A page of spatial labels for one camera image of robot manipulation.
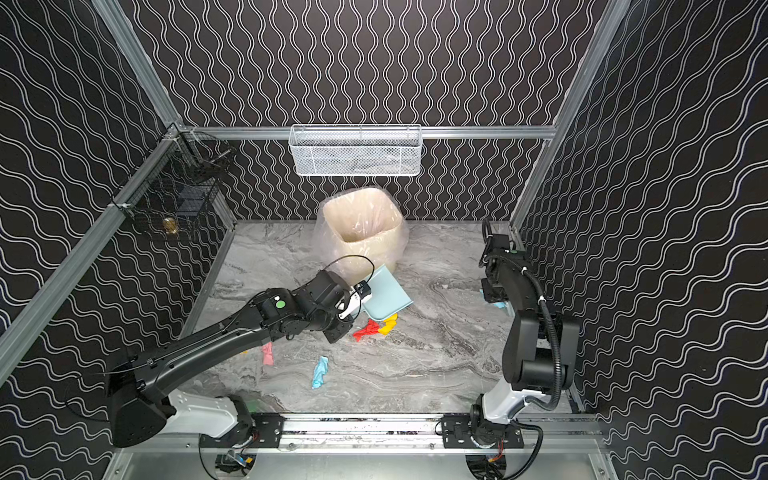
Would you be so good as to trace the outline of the teal hand brush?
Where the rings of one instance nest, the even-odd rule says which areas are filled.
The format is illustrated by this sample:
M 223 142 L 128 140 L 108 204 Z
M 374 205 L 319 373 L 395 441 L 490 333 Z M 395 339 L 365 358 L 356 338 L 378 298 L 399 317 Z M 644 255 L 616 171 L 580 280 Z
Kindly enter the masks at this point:
M 509 311 L 510 304 L 508 301 L 491 301 L 486 297 L 485 292 L 483 290 L 481 290 L 481 293 L 483 294 L 483 299 L 486 303 L 496 307 L 497 309 L 500 309 L 506 312 Z

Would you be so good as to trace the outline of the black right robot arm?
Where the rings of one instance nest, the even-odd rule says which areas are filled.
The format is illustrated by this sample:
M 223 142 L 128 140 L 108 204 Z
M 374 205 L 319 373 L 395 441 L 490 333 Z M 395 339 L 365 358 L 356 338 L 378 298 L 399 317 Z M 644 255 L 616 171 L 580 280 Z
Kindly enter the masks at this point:
M 573 382 L 580 323 L 550 306 L 527 253 L 507 234 L 481 224 L 481 292 L 502 303 L 511 326 L 502 349 L 502 378 L 479 397 L 484 421 L 509 424 L 527 406 L 555 410 Z

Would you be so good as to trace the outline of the teal dustpan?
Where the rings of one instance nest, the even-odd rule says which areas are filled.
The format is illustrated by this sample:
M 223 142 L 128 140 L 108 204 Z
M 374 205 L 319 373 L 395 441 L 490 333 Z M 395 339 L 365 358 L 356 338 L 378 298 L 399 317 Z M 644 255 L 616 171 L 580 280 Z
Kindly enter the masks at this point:
M 374 321 L 387 320 L 413 304 L 386 265 L 378 267 L 367 284 L 371 296 L 363 303 L 363 310 Z

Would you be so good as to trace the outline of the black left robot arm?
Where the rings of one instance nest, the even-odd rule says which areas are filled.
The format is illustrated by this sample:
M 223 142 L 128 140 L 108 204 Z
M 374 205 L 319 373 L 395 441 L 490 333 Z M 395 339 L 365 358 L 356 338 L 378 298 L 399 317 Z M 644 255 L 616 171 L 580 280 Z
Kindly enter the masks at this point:
M 294 290 L 264 290 L 225 319 L 166 346 L 117 357 L 105 375 L 113 446 L 168 434 L 198 435 L 212 447 L 246 445 L 256 428 L 240 397 L 188 394 L 180 386 L 238 354 L 304 331 L 335 343 L 371 295 L 367 281 L 350 286 L 321 270 Z

